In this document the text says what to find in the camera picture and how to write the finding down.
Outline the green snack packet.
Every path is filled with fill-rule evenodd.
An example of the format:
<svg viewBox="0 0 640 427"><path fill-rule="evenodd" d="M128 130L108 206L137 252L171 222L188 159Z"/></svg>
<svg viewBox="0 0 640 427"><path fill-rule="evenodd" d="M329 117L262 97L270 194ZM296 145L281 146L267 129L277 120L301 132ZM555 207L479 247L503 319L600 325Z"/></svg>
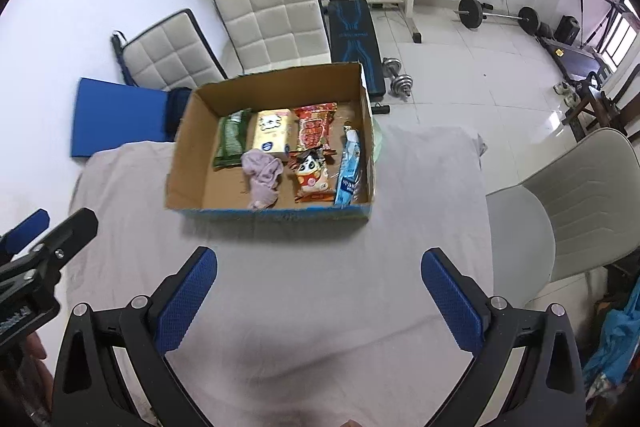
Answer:
<svg viewBox="0 0 640 427"><path fill-rule="evenodd" d="M221 118L219 141L213 159L214 169L241 165L241 158L246 151L250 116L252 116L252 110L246 108Z"/></svg>

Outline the purple cloth rag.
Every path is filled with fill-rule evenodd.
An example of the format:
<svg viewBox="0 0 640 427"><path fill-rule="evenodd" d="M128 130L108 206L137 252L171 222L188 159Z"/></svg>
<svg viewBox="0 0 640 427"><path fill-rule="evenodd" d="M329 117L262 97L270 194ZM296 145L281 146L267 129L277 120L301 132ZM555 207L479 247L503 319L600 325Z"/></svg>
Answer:
<svg viewBox="0 0 640 427"><path fill-rule="evenodd" d="M272 207L279 198L282 160L253 148L242 155L241 166L250 184L248 208L263 210Z"/></svg>

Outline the orange panda snack packet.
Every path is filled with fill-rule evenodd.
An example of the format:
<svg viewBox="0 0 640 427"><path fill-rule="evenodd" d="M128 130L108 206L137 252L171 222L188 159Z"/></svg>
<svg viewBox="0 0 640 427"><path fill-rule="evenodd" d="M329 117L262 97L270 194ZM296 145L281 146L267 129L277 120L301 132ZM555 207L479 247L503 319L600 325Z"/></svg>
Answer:
<svg viewBox="0 0 640 427"><path fill-rule="evenodd" d="M288 167L296 178L295 202L331 202L334 199L335 192L322 147L297 152Z"/></svg>

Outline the blue stick packet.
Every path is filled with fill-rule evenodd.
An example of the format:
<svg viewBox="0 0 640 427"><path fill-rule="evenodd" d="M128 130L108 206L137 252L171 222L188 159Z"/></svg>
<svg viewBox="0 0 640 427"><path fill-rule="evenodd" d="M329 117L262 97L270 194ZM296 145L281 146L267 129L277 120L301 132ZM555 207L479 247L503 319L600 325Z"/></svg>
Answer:
<svg viewBox="0 0 640 427"><path fill-rule="evenodd" d="M346 207L356 202L361 181L361 145L357 129L344 124L344 146L336 179L334 205Z"/></svg>

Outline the blue plastic bag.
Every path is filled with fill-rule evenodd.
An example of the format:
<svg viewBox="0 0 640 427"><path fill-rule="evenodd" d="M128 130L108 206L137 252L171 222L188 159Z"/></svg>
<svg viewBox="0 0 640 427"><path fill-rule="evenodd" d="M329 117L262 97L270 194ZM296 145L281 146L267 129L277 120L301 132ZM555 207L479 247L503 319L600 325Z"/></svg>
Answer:
<svg viewBox="0 0 640 427"><path fill-rule="evenodd" d="M619 385L638 346L639 287L635 287L623 309L613 309L605 315L599 347L582 370L585 388L597 381Z"/></svg>

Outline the blue foam mat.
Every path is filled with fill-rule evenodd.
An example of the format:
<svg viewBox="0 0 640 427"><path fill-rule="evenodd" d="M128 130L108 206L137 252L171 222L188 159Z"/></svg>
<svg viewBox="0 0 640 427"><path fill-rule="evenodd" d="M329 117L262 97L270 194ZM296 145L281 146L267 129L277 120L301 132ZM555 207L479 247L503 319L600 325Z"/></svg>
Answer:
<svg viewBox="0 0 640 427"><path fill-rule="evenodd" d="M89 158L128 143L168 142L164 91L90 78L78 82L71 158Z"/></svg>

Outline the grey table cloth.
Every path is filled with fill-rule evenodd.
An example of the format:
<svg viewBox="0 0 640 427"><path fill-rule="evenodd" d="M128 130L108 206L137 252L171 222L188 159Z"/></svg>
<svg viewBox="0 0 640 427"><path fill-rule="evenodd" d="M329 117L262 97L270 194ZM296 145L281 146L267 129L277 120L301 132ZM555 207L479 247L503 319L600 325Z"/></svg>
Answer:
<svg viewBox="0 0 640 427"><path fill-rule="evenodd" d="M366 220L218 220L164 204L174 149L126 145L91 158L72 200L99 232L66 269L67 300L118 308L149 294L195 248L218 275L169 362L217 426L421 426L470 356L425 289L438 247L492 287L483 168L466 128L384 128Z"/></svg>

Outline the grey plastic chair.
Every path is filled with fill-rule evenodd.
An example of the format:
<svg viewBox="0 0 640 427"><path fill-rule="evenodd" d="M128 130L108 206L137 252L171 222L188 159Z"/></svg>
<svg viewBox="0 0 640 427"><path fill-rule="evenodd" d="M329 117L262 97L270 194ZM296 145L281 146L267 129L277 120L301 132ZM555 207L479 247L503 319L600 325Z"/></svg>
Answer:
<svg viewBox="0 0 640 427"><path fill-rule="evenodd" d="M514 307L639 247L639 159L611 128L486 202L494 293Z"/></svg>

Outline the white quilted chair left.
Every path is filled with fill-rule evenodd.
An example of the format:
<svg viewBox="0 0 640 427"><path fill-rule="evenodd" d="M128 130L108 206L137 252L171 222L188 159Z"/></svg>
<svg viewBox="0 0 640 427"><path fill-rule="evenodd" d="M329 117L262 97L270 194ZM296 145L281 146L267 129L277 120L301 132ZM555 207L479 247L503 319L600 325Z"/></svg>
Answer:
<svg viewBox="0 0 640 427"><path fill-rule="evenodd" d="M190 9L171 14L131 40L116 30L111 44L127 86L194 90L228 78Z"/></svg>

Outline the white quilted chair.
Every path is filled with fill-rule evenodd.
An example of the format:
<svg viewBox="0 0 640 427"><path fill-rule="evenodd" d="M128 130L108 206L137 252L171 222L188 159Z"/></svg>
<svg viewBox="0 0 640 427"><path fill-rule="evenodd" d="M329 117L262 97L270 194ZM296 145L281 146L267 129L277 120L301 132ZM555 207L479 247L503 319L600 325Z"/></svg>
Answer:
<svg viewBox="0 0 640 427"><path fill-rule="evenodd" d="M245 74L328 64L321 0L214 0Z"/></svg>
<svg viewBox="0 0 640 427"><path fill-rule="evenodd" d="M194 90L228 78L190 9L171 14L131 40L116 30L111 44L127 86Z"/></svg>

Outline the cream tissue pack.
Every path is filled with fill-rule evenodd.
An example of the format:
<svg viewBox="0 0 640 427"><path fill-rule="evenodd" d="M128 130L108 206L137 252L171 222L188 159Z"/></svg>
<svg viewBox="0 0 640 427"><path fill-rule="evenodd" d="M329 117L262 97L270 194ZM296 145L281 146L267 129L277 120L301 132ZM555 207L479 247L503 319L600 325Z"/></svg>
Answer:
<svg viewBox="0 0 640 427"><path fill-rule="evenodd" d="M293 124L294 113L289 108L261 110L257 114L252 149L288 160Z"/></svg>

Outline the red snack packet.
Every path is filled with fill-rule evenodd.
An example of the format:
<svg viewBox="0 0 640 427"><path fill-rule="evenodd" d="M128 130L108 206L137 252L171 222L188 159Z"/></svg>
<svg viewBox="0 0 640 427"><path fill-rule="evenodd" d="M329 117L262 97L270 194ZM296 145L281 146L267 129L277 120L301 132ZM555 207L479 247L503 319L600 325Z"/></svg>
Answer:
<svg viewBox="0 0 640 427"><path fill-rule="evenodd" d="M320 147L324 155L333 155L329 137L337 110L335 102L300 106L294 109L298 122L297 150Z"/></svg>

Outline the white quilted chair right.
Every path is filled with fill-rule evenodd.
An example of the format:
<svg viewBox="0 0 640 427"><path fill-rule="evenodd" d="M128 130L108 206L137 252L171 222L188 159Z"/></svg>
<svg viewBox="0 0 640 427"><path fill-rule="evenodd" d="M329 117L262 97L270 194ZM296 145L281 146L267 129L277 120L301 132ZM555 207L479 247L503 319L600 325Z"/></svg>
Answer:
<svg viewBox="0 0 640 427"><path fill-rule="evenodd" d="M245 74L328 64L321 0L214 0Z"/></svg>

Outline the black treadmill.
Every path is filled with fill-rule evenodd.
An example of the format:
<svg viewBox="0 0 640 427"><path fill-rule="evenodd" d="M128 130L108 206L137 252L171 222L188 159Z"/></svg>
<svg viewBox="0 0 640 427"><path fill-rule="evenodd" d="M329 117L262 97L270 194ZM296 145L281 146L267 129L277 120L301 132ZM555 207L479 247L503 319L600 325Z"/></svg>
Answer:
<svg viewBox="0 0 640 427"><path fill-rule="evenodd" d="M582 81L594 72L598 83L605 84L613 75L612 70L598 54L546 37L537 37L537 41L551 56L553 63L558 66L563 79L567 82Z"/></svg>

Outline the small chrome dumbbell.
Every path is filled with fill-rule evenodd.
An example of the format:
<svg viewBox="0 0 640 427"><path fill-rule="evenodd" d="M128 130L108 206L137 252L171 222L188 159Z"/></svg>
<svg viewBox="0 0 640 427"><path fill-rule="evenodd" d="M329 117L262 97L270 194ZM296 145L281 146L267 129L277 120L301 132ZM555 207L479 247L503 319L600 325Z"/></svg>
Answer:
<svg viewBox="0 0 640 427"><path fill-rule="evenodd" d="M412 95L413 79L401 72L401 61L396 57L384 57L382 61L383 77L390 83L390 94L395 98L407 100Z"/></svg>

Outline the black blue weight bench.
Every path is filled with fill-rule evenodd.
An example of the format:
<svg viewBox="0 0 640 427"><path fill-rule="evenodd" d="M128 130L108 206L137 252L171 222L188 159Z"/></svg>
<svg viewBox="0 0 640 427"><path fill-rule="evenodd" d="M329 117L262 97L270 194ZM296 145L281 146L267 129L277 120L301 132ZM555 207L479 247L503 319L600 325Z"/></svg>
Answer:
<svg viewBox="0 0 640 427"><path fill-rule="evenodd" d="M334 63L358 63L363 86L367 90L374 115L388 115L383 104L386 95L378 38L366 0L329 0L331 58Z"/></svg>

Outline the floor barbell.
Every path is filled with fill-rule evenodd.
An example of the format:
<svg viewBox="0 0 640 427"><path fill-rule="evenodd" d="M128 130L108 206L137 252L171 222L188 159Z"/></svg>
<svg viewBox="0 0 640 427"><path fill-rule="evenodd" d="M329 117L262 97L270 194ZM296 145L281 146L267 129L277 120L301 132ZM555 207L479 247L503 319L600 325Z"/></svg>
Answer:
<svg viewBox="0 0 640 427"><path fill-rule="evenodd" d="M537 11L530 6L523 6L513 15L494 12L488 3L478 0L460 0L454 12L459 17L460 23L469 30L480 28L480 25L489 17L515 20L527 35L535 35L540 25Z"/></svg>

